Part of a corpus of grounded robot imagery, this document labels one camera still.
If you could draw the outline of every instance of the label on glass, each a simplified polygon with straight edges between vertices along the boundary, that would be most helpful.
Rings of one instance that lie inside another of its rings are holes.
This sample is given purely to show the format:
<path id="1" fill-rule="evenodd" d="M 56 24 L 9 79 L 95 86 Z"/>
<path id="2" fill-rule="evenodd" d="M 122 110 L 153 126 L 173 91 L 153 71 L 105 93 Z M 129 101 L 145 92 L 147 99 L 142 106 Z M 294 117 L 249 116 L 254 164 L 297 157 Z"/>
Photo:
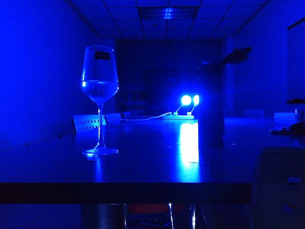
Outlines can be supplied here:
<path id="1" fill-rule="evenodd" d="M 95 59 L 109 61 L 110 54 L 107 52 L 95 52 Z"/>

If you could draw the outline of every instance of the glowing light bulb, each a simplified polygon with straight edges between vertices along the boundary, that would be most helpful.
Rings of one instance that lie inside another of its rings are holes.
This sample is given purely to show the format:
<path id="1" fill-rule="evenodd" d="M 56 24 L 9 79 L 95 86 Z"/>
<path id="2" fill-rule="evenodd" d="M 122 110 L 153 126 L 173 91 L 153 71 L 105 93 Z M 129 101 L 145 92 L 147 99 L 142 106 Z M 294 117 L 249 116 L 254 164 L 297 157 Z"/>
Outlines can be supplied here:
<path id="1" fill-rule="evenodd" d="M 199 95 L 195 95 L 193 98 L 194 106 L 197 106 L 199 104 Z"/>
<path id="2" fill-rule="evenodd" d="M 192 98 L 189 95 L 184 95 L 181 98 L 181 104 L 182 106 L 188 106 L 192 102 Z"/>

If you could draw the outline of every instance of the floor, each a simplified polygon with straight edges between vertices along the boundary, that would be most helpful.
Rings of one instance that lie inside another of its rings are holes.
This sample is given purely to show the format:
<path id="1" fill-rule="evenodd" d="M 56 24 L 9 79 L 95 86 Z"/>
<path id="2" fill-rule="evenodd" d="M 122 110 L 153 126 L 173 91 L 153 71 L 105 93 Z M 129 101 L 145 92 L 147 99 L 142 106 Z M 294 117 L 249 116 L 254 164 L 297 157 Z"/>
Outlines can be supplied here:
<path id="1" fill-rule="evenodd" d="M 218 205 L 213 206 L 213 212 L 220 222 L 220 229 L 244 229 L 245 205 Z M 176 214 L 176 228 L 184 229 L 188 226 L 188 210 Z M 131 215 L 130 229 L 161 229 L 161 227 L 134 224 L 139 221 L 150 221 L 163 224 L 167 221 L 164 214 L 156 215 Z M 201 220 L 199 228 L 206 229 Z M 80 229 L 80 205 L 25 205 L 2 204 L 0 205 L 0 229 Z"/>

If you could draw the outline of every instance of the white cable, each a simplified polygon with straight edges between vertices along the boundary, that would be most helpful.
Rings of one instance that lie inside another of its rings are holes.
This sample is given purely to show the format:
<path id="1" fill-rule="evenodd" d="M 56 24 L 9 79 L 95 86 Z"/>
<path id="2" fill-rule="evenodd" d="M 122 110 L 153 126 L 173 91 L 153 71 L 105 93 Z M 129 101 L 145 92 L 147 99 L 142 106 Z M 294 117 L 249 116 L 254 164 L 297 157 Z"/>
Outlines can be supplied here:
<path id="1" fill-rule="evenodd" d="M 182 106 L 180 106 L 180 107 L 179 107 L 179 108 L 176 110 L 176 112 L 175 112 L 175 113 L 177 113 L 181 107 L 183 107 L 183 105 L 182 105 Z"/>
<path id="2" fill-rule="evenodd" d="M 171 112 L 167 112 L 167 113 L 164 113 L 164 114 L 159 115 L 159 116 L 144 118 L 144 119 L 122 119 L 122 120 L 123 121 L 143 121 L 143 120 L 150 120 L 150 119 L 153 119 L 153 118 L 160 118 L 162 116 L 169 115 L 169 114 L 171 114 Z"/>
<path id="3" fill-rule="evenodd" d="M 192 110 L 191 110 L 191 113 L 193 112 L 193 110 L 195 109 L 195 106 L 193 106 Z"/>

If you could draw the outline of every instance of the wine glass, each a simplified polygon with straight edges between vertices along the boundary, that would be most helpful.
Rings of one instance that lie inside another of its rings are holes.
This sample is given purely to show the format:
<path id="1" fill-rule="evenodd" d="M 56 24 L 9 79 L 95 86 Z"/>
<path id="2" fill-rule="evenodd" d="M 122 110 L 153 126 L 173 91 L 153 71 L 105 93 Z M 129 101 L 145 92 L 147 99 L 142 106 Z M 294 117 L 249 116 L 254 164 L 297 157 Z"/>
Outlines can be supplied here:
<path id="1" fill-rule="evenodd" d="M 81 89 L 97 104 L 99 113 L 98 143 L 94 148 L 86 149 L 83 153 L 90 156 L 117 154 L 117 149 L 106 147 L 102 133 L 103 105 L 119 89 L 113 49 L 99 45 L 86 48 Z"/>

